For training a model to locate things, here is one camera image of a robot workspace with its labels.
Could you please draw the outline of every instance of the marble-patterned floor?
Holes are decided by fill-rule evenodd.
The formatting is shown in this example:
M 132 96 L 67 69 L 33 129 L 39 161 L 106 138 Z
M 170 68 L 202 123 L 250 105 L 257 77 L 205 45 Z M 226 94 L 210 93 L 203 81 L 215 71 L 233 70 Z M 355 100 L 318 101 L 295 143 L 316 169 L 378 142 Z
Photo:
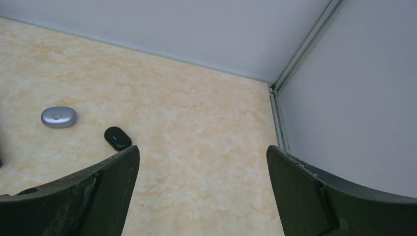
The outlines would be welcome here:
M 57 105 L 78 122 L 44 126 Z M 265 83 L 0 18 L 0 194 L 113 155 L 110 126 L 141 151 L 124 236 L 284 235 Z

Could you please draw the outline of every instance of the beige tiled floor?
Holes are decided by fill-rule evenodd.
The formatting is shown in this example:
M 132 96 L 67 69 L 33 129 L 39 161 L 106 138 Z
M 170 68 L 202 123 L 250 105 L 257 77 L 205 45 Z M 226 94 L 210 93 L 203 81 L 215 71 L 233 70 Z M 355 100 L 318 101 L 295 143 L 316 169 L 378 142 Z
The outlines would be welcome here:
M 0 194 L 111 156 L 116 125 L 141 151 L 123 235 L 283 235 L 266 84 L 0 18 L 0 89 Z M 77 124 L 44 126 L 56 105 Z

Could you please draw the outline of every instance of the silver computer mouse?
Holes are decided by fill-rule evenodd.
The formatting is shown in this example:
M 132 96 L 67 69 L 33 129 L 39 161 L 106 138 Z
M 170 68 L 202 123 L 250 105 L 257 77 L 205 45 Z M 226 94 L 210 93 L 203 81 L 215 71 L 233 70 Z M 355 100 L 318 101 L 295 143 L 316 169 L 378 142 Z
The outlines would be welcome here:
M 42 123 L 50 128 L 66 128 L 77 122 L 77 113 L 70 107 L 50 107 L 42 112 Z

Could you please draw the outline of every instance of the white wall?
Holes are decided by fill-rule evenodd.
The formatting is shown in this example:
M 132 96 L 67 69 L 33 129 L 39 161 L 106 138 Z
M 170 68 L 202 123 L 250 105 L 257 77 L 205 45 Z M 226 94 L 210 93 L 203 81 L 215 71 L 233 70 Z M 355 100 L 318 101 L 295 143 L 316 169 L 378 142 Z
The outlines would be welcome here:
M 273 82 L 328 0 L 0 0 L 0 16 Z
M 290 152 L 417 197 L 417 1 L 347 0 L 279 95 Z

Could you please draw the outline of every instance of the floor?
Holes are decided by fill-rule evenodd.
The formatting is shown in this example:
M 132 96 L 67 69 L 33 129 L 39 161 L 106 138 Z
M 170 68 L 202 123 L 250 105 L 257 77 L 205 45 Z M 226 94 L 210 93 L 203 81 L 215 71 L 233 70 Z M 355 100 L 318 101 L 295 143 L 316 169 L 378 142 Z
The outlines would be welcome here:
M 0 89 L 0 194 L 113 155 L 119 126 L 141 151 L 124 236 L 284 235 L 265 83 L 0 18 Z M 46 127 L 51 106 L 78 122 Z

